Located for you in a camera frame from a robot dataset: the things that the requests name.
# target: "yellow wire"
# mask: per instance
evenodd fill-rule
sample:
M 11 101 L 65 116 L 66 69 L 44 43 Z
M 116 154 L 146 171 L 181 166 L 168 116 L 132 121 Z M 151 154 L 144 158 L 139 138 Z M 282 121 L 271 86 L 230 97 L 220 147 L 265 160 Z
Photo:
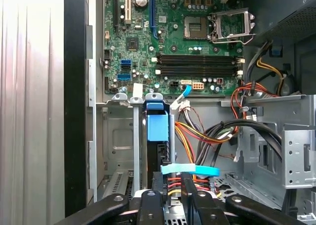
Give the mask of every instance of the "yellow wire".
M 174 190 L 168 192 L 168 195 L 172 195 L 172 194 L 178 193 L 178 192 L 181 193 L 181 190 L 180 189 L 174 189 Z
M 181 122 L 179 122 L 179 121 L 177 121 L 176 124 L 182 125 L 182 126 L 188 128 L 190 131 L 194 132 L 195 134 L 199 135 L 199 136 L 202 137 L 203 139 L 207 139 L 207 140 L 213 141 L 214 143 L 222 143 L 222 142 L 226 142 L 226 141 L 229 140 L 229 139 L 218 140 L 218 139 L 216 139 L 216 138 L 207 137 L 206 135 L 201 134 L 199 131 L 195 130 L 194 128 L 190 127 L 189 125 L 184 124 L 184 123 L 181 123 Z
M 267 63 L 263 63 L 263 62 L 261 61 L 261 58 L 259 58 L 259 60 L 257 61 L 257 66 L 258 66 L 259 68 L 268 69 L 268 70 L 273 71 L 273 72 L 275 72 L 276 74 L 278 74 L 278 76 L 280 77 L 280 83 L 279 83 L 278 88 L 277 88 L 277 94 L 280 95 L 280 91 L 281 91 L 281 89 L 282 89 L 282 84 L 283 84 L 283 81 L 284 81 L 284 77 L 283 77 L 283 75 L 280 73 L 280 71 L 279 71 L 278 69 L 276 69 L 275 67 L 273 67 L 273 66 L 267 64 Z

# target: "ventilation hole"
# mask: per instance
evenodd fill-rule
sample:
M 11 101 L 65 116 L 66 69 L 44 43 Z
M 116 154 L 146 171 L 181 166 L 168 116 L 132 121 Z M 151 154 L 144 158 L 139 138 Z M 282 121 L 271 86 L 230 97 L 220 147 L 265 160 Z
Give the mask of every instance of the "ventilation hole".
M 231 194 L 233 192 L 234 192 L 233 190 L 227 190 L 227 191 L 224 192 L 224 194 Z
M 223 184 L 220 187 L 218 187 L 220 190 L 230 189 L 231 187 L 229 185 Z

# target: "microchip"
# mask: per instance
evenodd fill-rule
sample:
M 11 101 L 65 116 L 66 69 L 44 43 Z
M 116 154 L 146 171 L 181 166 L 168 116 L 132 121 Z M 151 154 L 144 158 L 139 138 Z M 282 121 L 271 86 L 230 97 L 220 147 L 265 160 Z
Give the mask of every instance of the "microchip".
M 201 5 L 201 0 L 196 0 L 196 5 Z
M 205 40 L 207 25 L 205 17 L 186 16 L 184 18 L 183 38 L 189 40 Z
M 191 4 L 191 0 L 184 0 L 184 6 L 188 6 Z
M 138 38 L 137 37 L 129 37 L 126 38 L 126 50 L 128 51 L 137 51 L 138 50 Z
M 211 0 L 205 0 L 205 5 L 211 6 L 212 5 L 212 1 Z

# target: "red wire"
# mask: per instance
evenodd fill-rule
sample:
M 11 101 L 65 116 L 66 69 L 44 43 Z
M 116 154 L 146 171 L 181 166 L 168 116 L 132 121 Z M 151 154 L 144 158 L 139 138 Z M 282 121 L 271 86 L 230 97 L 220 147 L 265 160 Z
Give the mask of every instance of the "red wire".
M 181 180 L 180 177 L 168 178 L 168 180 Z M 195 179 L 196 182 L 209 182 L 208 180 Z

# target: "cyan plastic strip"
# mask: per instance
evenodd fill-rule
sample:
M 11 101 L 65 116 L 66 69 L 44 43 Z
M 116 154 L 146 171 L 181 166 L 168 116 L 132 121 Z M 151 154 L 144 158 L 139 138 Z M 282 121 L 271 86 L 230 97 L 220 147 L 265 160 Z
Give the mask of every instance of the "cyan plastic strip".
M 184 90 L 184 92 L 182 93 L 182 95 L 183 95 L 184 97 L 187 97 L 187 96 L 190 94 L 191 90 L 192 90 L 192 86 L 187 85 L 187 86 L 186 86 L 186 89 Z
M 166 166 L 161 166 L 161 173 L 163 175 L 177 172 L 189 172 L 190 174 L 205 175 L 209 177 L 218 177 L 220 170 L 215 167 L 197 166 L 193 163 L 177 164 L 172 163 Z

